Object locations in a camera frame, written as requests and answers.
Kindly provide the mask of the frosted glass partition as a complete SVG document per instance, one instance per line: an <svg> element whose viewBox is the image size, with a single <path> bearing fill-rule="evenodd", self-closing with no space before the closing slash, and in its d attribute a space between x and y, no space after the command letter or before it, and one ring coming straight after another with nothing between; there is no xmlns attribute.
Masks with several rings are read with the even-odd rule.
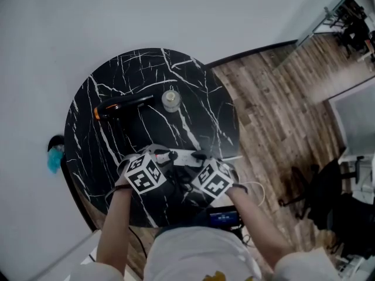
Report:
<svg viewBox="0 0 375 281"><path fill-rule="evenodd" d="M375 154L375 78L329 99L347 154Z"/></svg>

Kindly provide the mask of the black office chair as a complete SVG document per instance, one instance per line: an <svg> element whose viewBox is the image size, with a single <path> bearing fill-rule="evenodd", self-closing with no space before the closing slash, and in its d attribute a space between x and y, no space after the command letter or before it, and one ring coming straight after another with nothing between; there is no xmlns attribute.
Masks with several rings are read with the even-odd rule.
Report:
<svg viewBox="0 0 375 281"><path fill-rule="evenodd" d="M370 29L364 19L353 20L340 36L340 42L347 51L347 58L351 56L351 47L357 52L366 47L366 41L370 40L369 34Z"/></svg>
<svg viewBox="0 0 375 281"><path fill-rule="evenodd" d="M304 191L288 202L284 202L282 199L278 200L279 206L286 207L304 200L302 212L296 214L296 218L301 220L307 215L314 222L326 219L334 202L342 192L342 178L338 160L333 159L323 169L318 165L311 165L311 181L307 181L297 167L293 166L291 170L293 178L302 183Z"/></svg>
<svg viewBox="0 0 375 281"><path fill-rule="evenodd" d="M375 204L363 203L345 193L333 204L312 207L308 218L319 230L335 233L336 242L330 247L332 253L342 247L343 258L375 256Z"/></svg>

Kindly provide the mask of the glass door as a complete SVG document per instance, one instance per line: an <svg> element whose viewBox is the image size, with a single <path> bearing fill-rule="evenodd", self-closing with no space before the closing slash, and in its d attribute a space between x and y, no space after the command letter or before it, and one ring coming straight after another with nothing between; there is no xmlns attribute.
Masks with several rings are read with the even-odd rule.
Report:
<svg viewBox="0 0 375 281"><path fill-rule="evenodd" d="M298 37L296 46L300 46L326 20L324 7L335 11L345 0L306 0L296 15Z"/></svg>

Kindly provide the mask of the black metal rack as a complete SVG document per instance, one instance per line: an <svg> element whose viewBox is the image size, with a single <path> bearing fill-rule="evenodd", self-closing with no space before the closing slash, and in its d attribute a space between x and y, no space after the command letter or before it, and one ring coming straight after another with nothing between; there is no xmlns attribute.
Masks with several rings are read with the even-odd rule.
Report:
<svg viewBox="0 0 375 281"><path fill-rule="evenodd" d="M365 20L364 7L355 0L345 0L333 13L329 27L346 28L357 20Z"/></svg>

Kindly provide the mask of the black and orange tool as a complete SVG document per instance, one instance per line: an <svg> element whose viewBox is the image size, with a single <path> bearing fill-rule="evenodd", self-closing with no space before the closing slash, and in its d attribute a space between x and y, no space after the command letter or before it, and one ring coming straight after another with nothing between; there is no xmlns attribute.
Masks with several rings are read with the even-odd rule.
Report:
<svg viewBox="0 0 375 281"><path fill-rule="evenodd" d="M119 118L133 109L152 105L154 101L153 95L134 94L112 97L98 104L94 108L93 114L98 121L109 121Z"/></svg>

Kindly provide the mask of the white desk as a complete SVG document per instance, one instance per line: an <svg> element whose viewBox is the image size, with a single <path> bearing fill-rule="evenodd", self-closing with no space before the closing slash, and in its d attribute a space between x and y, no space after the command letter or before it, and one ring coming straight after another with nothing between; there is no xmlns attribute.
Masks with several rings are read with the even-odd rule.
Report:
<svg viewBox="0 0 375 281"><path fill-rule="evenodd" d="M344 191L350 193L353 198L366 204L375 201L375 154L364 156L349 155L345 151L338 163L342 167L343 174L351 177L344 179Z"/></svg>

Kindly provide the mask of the blue plastic bag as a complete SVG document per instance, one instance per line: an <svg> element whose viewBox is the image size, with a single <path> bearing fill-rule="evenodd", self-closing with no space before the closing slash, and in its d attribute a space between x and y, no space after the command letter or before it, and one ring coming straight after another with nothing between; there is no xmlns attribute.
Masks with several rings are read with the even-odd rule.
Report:
<svg viewBox="0 0 375 281"><path fill-rule="evenodd" d="M63 145L53 146L47 152L47 166L53 174L56 174L57 171L59 170L63 155L64 155Z"/></svg>

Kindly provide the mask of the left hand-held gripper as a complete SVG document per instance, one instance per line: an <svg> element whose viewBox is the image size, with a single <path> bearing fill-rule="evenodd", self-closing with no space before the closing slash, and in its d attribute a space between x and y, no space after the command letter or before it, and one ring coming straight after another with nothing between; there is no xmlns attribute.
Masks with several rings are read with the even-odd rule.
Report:
<svg viewBox="0 0 375 281"><path fill-rule="evenodd" d="M159 165L170 166L173 165L174 160L167 159L158 165L155 155L164 155L169 152L169 148L151 144L142 153L126 155L120 162L117 173L120 175L120 173L124 172L129 184L138 194L157 189L166 182L166 177Z"/></svg>

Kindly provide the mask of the person's left forearm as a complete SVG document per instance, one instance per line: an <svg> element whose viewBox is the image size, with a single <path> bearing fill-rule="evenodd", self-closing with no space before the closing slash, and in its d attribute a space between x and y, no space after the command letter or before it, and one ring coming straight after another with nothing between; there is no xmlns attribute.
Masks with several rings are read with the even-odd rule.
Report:
<svg viewBox="0 0 375 281"><path fill-rule="evenodd" d="M113 193L97 247L97 262L114 267L122 275L127 265L131 199L131 189Z"/></svg>

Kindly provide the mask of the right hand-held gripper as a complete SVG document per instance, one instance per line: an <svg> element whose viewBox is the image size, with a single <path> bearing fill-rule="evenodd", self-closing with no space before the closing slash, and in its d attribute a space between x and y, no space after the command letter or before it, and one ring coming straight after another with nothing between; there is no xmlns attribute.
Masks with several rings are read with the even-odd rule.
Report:
<svg viewBox="0 0 375 281"><path fill-rule="evenodd" d="M220 198L230 187L234 180L224 164L216 159L212 159L212 154L206 150L197 150L191 156L203 161L203 168L193 179L192 186L212 198Z"/></svg>

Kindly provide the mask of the white power strip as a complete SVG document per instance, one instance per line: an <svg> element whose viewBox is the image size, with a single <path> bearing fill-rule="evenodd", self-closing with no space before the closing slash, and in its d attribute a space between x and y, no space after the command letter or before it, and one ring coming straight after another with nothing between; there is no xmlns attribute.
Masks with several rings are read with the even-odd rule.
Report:
<svg viewBox="0 0 375 281"><path fill-rule="evenodd" d="M178 153L178 158L173 163L174 166L200 167L204 164L202 159L197 160L191 156L191 153L194 152L193 150L170 149L170 151L175 151ZM155 155L155 158L158 165L169 159L168 154Z"/></svg>

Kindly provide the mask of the black device with blue screen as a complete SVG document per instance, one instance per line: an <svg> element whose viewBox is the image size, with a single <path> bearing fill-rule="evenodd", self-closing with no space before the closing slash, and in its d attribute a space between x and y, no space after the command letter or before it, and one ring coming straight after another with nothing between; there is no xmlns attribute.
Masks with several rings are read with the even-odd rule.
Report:
<svg viewBox="0 0 375 281"><path fill-rule="evenodd" d="M243 222L235 206L210 207L206 210L210 227L230 230L242 228Z"/></svg>

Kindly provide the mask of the person's right forearm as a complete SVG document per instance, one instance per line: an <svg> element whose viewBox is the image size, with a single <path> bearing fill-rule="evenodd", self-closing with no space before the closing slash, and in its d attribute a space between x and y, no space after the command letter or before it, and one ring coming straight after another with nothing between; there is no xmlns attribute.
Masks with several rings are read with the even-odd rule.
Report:
<svg viewBox="0 0 375 281"><path fill-rule="evenodd" d="M272 269L283 257L294 252L283 234L243 189L232 187L226 194L240 214L255 247Z"/></svg>

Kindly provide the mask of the white cabinet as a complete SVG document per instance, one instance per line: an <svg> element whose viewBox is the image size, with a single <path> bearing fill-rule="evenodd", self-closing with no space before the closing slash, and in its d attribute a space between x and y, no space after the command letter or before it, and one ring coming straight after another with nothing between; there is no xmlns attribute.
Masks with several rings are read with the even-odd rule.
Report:
<svg viewBox="0 0 375 281"><path fill-rule="evenodd" d="M80 265L97 247L100 236L100 230L86 236L31 281L64 281L71 274L71 271Z"/></svg>

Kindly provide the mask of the black waste bin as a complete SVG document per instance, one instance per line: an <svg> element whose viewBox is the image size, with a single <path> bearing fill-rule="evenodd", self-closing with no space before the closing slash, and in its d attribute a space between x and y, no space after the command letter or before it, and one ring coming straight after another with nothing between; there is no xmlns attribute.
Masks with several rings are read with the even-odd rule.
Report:
<svg viewBox="0 0 375 281"><path fill-rule="evenodd" d="M49 152L51 149L61 149L64 147L64 136L63 135L55 135L53 136L47 146L47 151Z"/></svg>

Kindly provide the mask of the clear glass bottle gold cap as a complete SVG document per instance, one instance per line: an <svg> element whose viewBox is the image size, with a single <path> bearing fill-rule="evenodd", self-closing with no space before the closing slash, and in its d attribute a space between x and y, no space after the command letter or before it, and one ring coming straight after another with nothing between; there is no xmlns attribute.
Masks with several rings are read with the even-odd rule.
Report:
<svg viewBox="0 0 375 281"><path fill-rule="evenodd" d="M180 108L181 97L175 90L165 91L162 95L162 105L169 113L177 112Z"/></svg>

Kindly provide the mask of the person's white shirt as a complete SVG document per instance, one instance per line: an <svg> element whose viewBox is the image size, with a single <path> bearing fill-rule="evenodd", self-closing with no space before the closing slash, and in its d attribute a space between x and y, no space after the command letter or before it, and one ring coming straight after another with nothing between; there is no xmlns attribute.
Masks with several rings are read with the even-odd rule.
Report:
<svg viewBox="0 0 375 281"><path fill-rule="evenodd" d="M208 227L176 228L158 235L144 281L260 281L261 272L233 234ZM280 259L272 281L342 281L323 248Z"/></svg>

